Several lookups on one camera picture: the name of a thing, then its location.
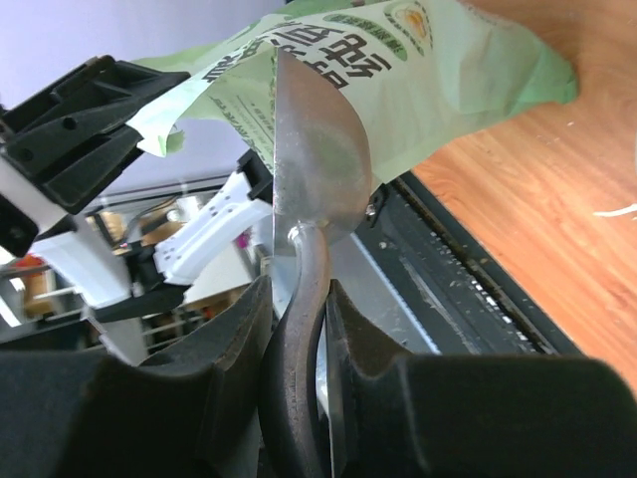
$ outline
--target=wooden table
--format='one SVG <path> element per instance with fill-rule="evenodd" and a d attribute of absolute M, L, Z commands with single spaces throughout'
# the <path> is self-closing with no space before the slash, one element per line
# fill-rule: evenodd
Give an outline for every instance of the wooden table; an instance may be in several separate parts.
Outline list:
<path fill-rule="evenodd" d="M 473 0 L 561 52 L 581 95 L 460 138 L 415 172 L 589 355 L 637 391 L 637 1 Z"/>

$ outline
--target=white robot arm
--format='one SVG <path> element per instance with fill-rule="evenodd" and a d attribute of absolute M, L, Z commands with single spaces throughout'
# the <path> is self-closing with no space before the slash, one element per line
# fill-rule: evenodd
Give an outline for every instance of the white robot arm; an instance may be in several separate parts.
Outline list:
<path fill-rule="evenodd" d="M 141 155 L 125 122 L 185 78 L 102 57 L 1 112 L 0 243 L 42 257 L 103 322 L 177 307 L 217 253 L 272 213 L 272 175 L 249 151 L 195 218 L 154 247 L 116 256 L 81 214 Z"/>

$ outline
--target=white bracket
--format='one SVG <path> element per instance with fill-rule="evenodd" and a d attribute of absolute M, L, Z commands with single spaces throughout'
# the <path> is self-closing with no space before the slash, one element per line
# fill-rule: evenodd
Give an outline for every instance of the white bracket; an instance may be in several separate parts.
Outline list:
<path fill-rule="evenodd" d="M 75 217 L 77 231 L 33 243 L 31 252 L 78 288 L 92 308 L 117 304 L 130 297 L 130 279 L 122 258 L 84 217 Z"/>
<path fill-rule="evenodd" d="M 155 265 L 166 283 L 191 285 L 228 244 L 272 214 L 267 202 L 250 200 L 250 189 L 246 176 L 233 172 L 197 216 L 155 246 Z"/>

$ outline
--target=printed logo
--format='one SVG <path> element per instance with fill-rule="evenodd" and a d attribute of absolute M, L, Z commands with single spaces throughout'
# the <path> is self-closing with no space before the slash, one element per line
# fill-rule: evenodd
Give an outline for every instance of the printed logo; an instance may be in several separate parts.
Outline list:
<path fill-rule="evenodd" d="M 418 2 L 391 3 L 384 8 L 385 18 L 424 56 L 424 46 L 434 48 L 429 16 Z"/>

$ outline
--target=bag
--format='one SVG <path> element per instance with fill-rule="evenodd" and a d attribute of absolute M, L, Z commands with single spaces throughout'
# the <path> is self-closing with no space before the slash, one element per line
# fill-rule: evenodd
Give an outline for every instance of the bag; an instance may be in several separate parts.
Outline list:
<path fill-rule="evenodd" d="M 225 42 L 138 60 L 192 77 L 128 125 L 167 153 L 182 117 L 224 120 L 273 170 L 276 49 L 328 79 L 369 138 L 375 184 L 455 137 L 577 95 L 571 65 L 523 26 L 457 0 L 295 0 Z"/>

